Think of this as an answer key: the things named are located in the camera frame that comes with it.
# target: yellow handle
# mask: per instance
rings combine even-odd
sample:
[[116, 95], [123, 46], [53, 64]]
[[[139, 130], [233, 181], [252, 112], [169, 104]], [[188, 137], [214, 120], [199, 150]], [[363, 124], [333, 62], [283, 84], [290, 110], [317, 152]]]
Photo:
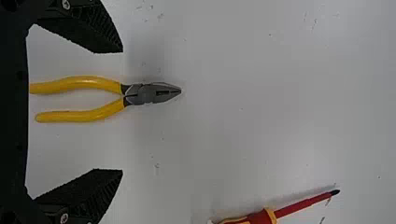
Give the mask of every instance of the yellow handle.
[[66, 77], [50, 82], [33, 83], [30, 85], [30, 93], [52, 94], [86, 88], [100, 89], [122, 94], [119, 82], [103, 77], [93, 76]]
[[104, 105], [100, 108], [87, 111], [53, 111], [39, 113], [35, 120], [40, 123], [55, 122], [91, 122], [99, 119], [108, 118], [124, 108], [123, 98]]

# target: pliers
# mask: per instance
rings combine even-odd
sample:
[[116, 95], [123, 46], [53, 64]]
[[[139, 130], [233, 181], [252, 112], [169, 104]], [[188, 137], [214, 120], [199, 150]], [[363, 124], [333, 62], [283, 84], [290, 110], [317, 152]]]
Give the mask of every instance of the pliers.
[[53, 94], [75, 89], [100, 89], [119, 94], [121, 97], [108, 105], [87, 111], [52, 111], [39, 113], [37, 122], [90, 122], [108, 118], [128, 105], [144, 105], [166, 102], [181, 94], [181, 88], [166, 83], [123, 85], [103, 77], [79, 76], [34, 83], [30, 85], [32, 94]]

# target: white surface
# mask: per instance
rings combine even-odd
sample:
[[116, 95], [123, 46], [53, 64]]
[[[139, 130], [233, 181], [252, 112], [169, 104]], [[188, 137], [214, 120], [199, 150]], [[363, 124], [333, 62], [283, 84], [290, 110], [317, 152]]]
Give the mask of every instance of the white surface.
[[97, 107], [118, 96], [31, 96], [32, 196], [91, 168], [120, 168], [120, 191], [102, 223], [201, 224], [291, 203], [336, 183], [342, 192], [329, 206], [281, 223], [393, 222], [391, 1], [104, 4], [125, 52], [93, 55], [34, 27], [31, 81], [93, 74], [124, 83], [166, 81], [185, 93], [100, 122], [49, 125], [35, 123], [34, 115]]

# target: screwdriver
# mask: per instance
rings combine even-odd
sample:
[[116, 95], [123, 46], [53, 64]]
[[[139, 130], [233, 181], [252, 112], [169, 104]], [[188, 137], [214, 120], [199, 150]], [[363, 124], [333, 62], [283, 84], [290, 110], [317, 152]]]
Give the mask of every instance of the screwdriver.
[[316, 197], [294, 203], [276, 211], [264, 208], [259, 213], [250, 214], [246, 217], [240, 218], [228, 218], [222, 220], [219, 224], [276, 224], [278, 218], [285, 217], [292, 213], [303, 210], [313, 205], [314, 203], [319, 203], [324, 200], [330, 199], [332, 196], [337, 195], [338, 193], [340, 193], [340, 190], [335, 189], [330, 192], [322, 193]]

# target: pliers head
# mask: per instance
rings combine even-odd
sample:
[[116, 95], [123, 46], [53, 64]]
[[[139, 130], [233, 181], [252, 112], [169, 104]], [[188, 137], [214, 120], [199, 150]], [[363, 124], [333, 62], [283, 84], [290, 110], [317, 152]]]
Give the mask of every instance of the pliers head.
[[130, 105], [158, 104], [181, 94], [181, 88], [164, 83], [134, 84], [125, 92]]

